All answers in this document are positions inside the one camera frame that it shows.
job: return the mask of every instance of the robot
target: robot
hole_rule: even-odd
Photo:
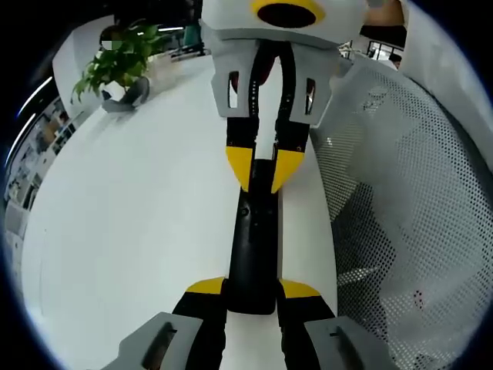
[[[365,0],[204,1],[213,95],[227,119],[226,155],[240,184],[230,274],[189,287],[172,314],[158,314],[124,339],[105,370],[219,368],[227,311],[271,315],[276,306],[288,369],[395,368],[384,343],[335,318],[318,291],[277,276],[278,193],[327,107],[337,47],[357,37],[366,9]],[[276,57],[283,88],[272,160],[255,160],[259,86]]]

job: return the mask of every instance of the potted plant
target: potted plant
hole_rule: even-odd
[[[100,94],[101,85],[115,81],[125,91],[147,70],[148,58],[159,51],[161,37],[156,25],[136,25],[127,29],[111,31],[112,48],[103,49],[87,65],[82,78],[76,83],[72,94],[79,101],[85,91]]]

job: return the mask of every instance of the green leaf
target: green leaf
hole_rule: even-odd
[[[129,74],[123,75],[123,85],[124,86],[131,86],[133,84],[133,78]]]
[[[144,58],[149,58],[151,52],[153,52],[153,47],[151,45],[146,44],[143,46],[142,55]]]
[[[81,101],[80,96],[82,95],[84,90],[86,90],[87,86],[88,85],[85,79],[81,79],[80,81],[78,81],[72,90],[72,97],[70,99],[70,102],[73,103],[74,94],[76,94],[79,101]]]
[[[125,80],[123,79],[123,76],[122,77],[119,77],[118,79],[115,79],[115,81],[121,85],[121,86],[125,86]]]
[[[122,51],[125,54],[133,54],[135,52],[135,46],[132,42],[125,42],[125,48]]]
[[[131,76],[140,77],[144,73],[145,67],[141,62],[138,62],[133,67],[127,70],[127,73]]]
[[[154,37],[156,33],[157,33],[157,25],[151,25],[144,31],[144,37],[150,39]]]

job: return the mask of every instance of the gray cover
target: gray cover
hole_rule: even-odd
[[[356,61],[312,131],[337,262],[338,312],[403,369],[449,366],[492,296],[493,181],[420,86]]]
[[[102,370],[144,370],[143,361],[154,340],[167,328],[175,332],[165,349],[161,370],[184,370],[202,319],[161,312],[123,339],[118,358]]]
[[[222,117],[248,117],[249,112],[249,86],[253,62],[259,48],[258,39],[223,39],[226,31],[215,31],[203,24],[203,40],[210,49],[216,72],[212,79],[214,99],[217,111]],[[271,36],[279,36],[278,32],[263,30],[265,39],[276,39]],[[236,31],[236,37],[251,36],[249,32]],[[305,36],[306,40],[315,39]],[[340,54],[331,44],[332,49],[319,49],[317,47],[301,45],[292,42],[294,62],[296,65],[296,90],[294,93],[293,109],[290,120],[298,123],[317,125],[320,122],[330,98],[329,80],[337,73],[337,64],[341,60]],[[238,96],[237,106],[229,106],[230,73],[238,72]],[[313,105],[309,114],[305,113],[307,99],[307,80],[315,82]]]
[[[305,323],[321,370],[396,370],[387,345],[347,316]]]

